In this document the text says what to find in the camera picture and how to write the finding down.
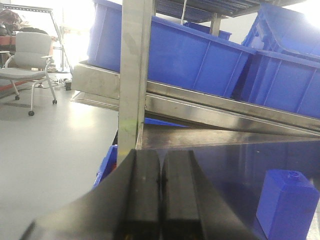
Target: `white wall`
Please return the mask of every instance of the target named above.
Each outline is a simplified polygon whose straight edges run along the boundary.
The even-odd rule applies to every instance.
[[[251,29],[256,17],[257,13],[252,13],[244,16],[222,19],[220,30],[232,33],[230,41],[241,44]],[[210,24],[210,22],[203,23],[203,25],[208,27],[210,27]]]

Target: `blue plastic crate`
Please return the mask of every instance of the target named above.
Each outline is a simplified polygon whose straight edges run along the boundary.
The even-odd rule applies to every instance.
[[[304,240],[320,193],[298,171],[267,171],[257,219],[268,240]]]
[[[320,29],[304,14],[261,3],[242,45],[320,62],[319,40]]]
[[[96,178],[93,184],[93,188],[99,185],[99,183],[108,176],[117,166],[117,153],[118,145],[110,146],[105,158],[102,160],[100,168],[96,173]]]
[[[183,127],[183,128],[186,127],[184,125],[163,121],[163,120],[158,120],[158,119],[153,119],[153,118],[148,118],[148,117],[144,119],[144,123],[151,124],[151,125],[162,125],[162,126]]]
[[[122,6],[95,0],[88,63],[120,71]],[[152,17],[148,79],[230,97],[255,50]]]
[[[241,100],[320,118],[320,63],[271,51],[257,51]]]
[[[203,26],[194,22],[186,22],[185,24],[183,24],[184,26],[191,28],[191,29],[196,29],[198,31],[201,31],[203,33],[209,34],[210,33],[210,27],[208,26]],[[219,38],[221,39],[225,39],[225,40],[229,40],[230,36],[232,35],[231,32],[227,32],[227,31],[219,31]]]

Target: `gray office chair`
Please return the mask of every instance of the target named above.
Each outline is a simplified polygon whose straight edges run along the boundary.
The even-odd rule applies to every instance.
[[[0,79],[7,79],[11,82],[15,91],[15,100],[20,99],[20,94],[14,81],[34,81],[31,90],[31,110],[29,116],[34,112],[34,93],[35,85],[47,81],[53,96],[53,104],[57,104],[55,91],[52,87],[48,75],[48,67],[52,62],[52,56],[49,56],[52,44],[51,37],[37,32],[19,32],[15,38],[16,52],[5,63],[4,68],[0,68]],[[14,59],[18,67],[8,67],[11,60]],[[40,71],[27,70],[31,68],[42,69]]]

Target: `blue plastic bin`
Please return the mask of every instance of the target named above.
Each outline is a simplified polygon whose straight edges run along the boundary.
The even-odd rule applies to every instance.
[[[117,166],[117,153],[118,153],[118,145],[110,146],[105,158],[102,160],[100,168],[96,173],[96,178],[93,184],[93,188],[99,185],[99,183],[108,176],[113,169]]]
[[[209,34],[210,33],[210,27],[208,26],[203,26],[194,22],[186,22],[185,24],[183,24],[184,26],[191,28],[191,29],[196,29],[198,31],[201,31],[203,33]],[[227,32],[227,31],[219,31],[219,38],[221,39],[225,39],[225,40],[229,40],[230,36],[232,35],[231,32]]]
[[[173,126],[173,127],[182,127],[182,128],[186,127],[184,125],[180,125],[180,124],[176,124],[176,123],[172,123],[172,122],[168,122],[168,121],[162,121],[162,120],[158,120],[158,119],[153,119],[153,118],[148,118],[148,117],[146,117],[144,119],[144,124]]]
[[[257,51],[241,100],[320,118],[320,63],[271,51]]]
[[[320,62],[320,29],[300,12],[267,3],[242,45]]]
[[[298,171],[267,171],[257,219],[268,240],[304,240],[320,193]]]
[[[122,6],[95,0],[88,63],[120,71]],[[148,79],[230,97],[255,50],[152,17]]]

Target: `metal rack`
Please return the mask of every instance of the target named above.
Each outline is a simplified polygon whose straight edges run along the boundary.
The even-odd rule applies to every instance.
[[[53,13],[53,9],[52,8],[46,8],[46,7],[35,7],[35,6],[24,6],[24,5],[14,5],[14,4],[7,4],[7,3],[0,3],[0,8],[1,9],[10,9],[10,10],[19,10],[19,11],[27,11],[27,12],[35,12],[35,13],[44,13],[44,14],[50,14],[55,32],[58,36],[59,39],[59,43],[60,43],[60,47],[58,47],[57,49],[62,51],[62,55],[61,55],[61,65],[62,65],[62,71],[64,70],[64,66],[65,66],[65,60],[70,68],[70,73],[73,73],[73,69],[72,66],[70,65],[69,61],[68,61],[68,57],[63,45],[63,38],[61,35],[61,32],[59,30],[59,27],[55,21],[54,18],[54,13]]]
[[[218,18],[254,12],[260,2],[266,1],[189,0],[185,19],[202,22],[208,18],[201,16],[209,13],[207,16],[211,16],[211,20],[214,16],[216,19],[211,27],[217,28]],[[284,6],[303,1],[269,2]],[[85,62],[74,69],[72,88],[82,92],[73,101],[119,111],[118,164],[130,149],[139,147],[137,141],[143,139],[145,116],[193,128],[308,138],[320,136],[320,120],[315,118],[147,81],[152,15],[158,12],[179,17],[173,14],[172,6],[183,3],[183,0],[137,0],[134,3],[123,0],[120,73]],[[190,8],[196,14],[190,14]]]

